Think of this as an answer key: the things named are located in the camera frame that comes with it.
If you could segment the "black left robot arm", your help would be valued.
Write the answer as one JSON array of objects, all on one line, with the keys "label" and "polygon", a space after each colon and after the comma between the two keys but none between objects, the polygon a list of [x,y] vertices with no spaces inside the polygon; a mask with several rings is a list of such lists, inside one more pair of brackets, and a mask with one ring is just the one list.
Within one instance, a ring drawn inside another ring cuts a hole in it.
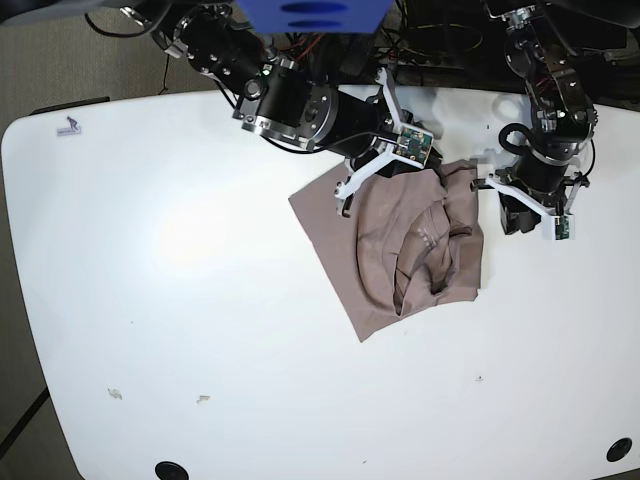
[{"label": "black left robot arm", "polygon": [[639,32],[636,1],[487,1],[487,14],[507,26],[504,54],[525,84],[531,123],[510,123],[498,135],[514,155],[512,165],[478,179],[476,189],[498,192],[505,234],[528,233],[542,226],[553,240],[573,233],[571,208],[588,171],[568,171],[584,147],[594,145],[598,114],[576,67],[604,49],[582,47],[571,30],[600,40],[605,26]]}]

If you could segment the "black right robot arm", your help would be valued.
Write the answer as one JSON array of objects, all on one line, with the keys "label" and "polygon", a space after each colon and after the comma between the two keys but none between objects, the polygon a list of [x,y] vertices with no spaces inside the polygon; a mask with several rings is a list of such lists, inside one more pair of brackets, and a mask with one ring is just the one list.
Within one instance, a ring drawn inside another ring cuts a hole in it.
[{"label": "black right robot arm", "polygon": [[354,170],[370,166],[387,178],[441,165],[411,113],[386,99],[391,86],[367,100],[340,91],[318,58],[268,44],[225,1],[139,1],[119,9],[140,35],[213,79],[243,129],[283,151],[332,152]]}]

